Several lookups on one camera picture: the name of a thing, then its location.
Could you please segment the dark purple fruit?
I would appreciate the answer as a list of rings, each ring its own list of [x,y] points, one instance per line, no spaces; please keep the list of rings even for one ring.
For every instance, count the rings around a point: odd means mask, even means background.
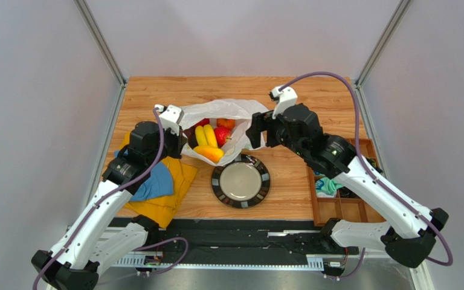
[[[188,129],[184,130],[184,134],[187,137],[188,141],[190,141],[190,140],[196,141],[195,128],[194,127],[190,127]]]

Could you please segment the white plastic bag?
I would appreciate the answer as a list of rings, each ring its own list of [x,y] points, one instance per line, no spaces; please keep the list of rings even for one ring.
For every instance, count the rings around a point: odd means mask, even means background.
[[[268,109],[255,100],[222,99],[206,103],[183,106],[184,115],[180,121],[182,129],[187,130],[197,122],[209,118],[227,118],[236,121],[236,127],[231,134],[231,140],[224,145],[224,156],[218,163],[196,153],[190,146],[185,145],[182,150],[184,157],[196,158],[212,166],[224,166],[236,159],[244,149],[251,150],[252,146],[246,136],[250,128],[252,116],[258,112],[266,112]]]

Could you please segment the yellow banana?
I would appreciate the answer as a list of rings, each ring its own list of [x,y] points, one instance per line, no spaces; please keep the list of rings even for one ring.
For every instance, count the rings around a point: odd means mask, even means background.
[[[210,124],[195,128],[196,141],[199,146],[218,147],[214,129]]]

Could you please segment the yellow orange mango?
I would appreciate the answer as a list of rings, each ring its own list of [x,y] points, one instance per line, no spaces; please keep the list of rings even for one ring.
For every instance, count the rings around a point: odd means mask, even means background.
[[[209,145],[196,146],[193,150],[213,163],[218,163],[224,156],[222,149]]]

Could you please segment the red apple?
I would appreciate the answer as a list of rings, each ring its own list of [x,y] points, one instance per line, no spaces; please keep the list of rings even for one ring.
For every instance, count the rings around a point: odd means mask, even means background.
[[[226,127],[217,127],[214,129],[214,135],[218,147],[222,147],[231,140],[231,131]]]
[[[202,119],[201,121],[199,121],[198,123],[195,124],[195,128],[201,126],[201,127],[204,127],[205,125],[208,125],[210,124],[210,119],[209,118],[205,118],[205,119]]]

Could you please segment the orange toy pumpkin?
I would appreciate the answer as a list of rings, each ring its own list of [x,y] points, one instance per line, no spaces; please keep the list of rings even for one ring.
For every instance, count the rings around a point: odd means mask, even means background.
[[[224,127],[228,130],[233,130],[235,128],[236,122],[234,119],[218,118],[216,120],[217,127]]]

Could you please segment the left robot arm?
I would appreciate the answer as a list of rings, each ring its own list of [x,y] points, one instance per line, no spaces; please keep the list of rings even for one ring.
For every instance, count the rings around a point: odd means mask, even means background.
[[[135,126],[125,145],[103,174],[91,202],[50,250],[39,250],[31,262],[40,280],[55,289],[94,289],[100,276],[127,253],[154,243],[156,232],[169,217],[138,215],[118,234],[102,244],[98,240],[119,209],[134,194],[146,193],[151,170],[165,157],[181,158],[186,142],[176,121],[143,121]]]

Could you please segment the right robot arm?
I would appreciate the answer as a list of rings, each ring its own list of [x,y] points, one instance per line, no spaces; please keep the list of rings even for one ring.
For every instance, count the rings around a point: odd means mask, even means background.
[[[266,146],[282,145],[314,171],[353,191],[377,211],[384,222],[349,222],[329,219],[321,229],[338,246],[385,251],[393,260],[417,268],[429,255],[448,220],[441,208],[430,210],[391,185],[354,145],[338,135],[323,132],[316,113],[303,104],[282,114],[257,112],[246,131],[254,148],[266,132]]]

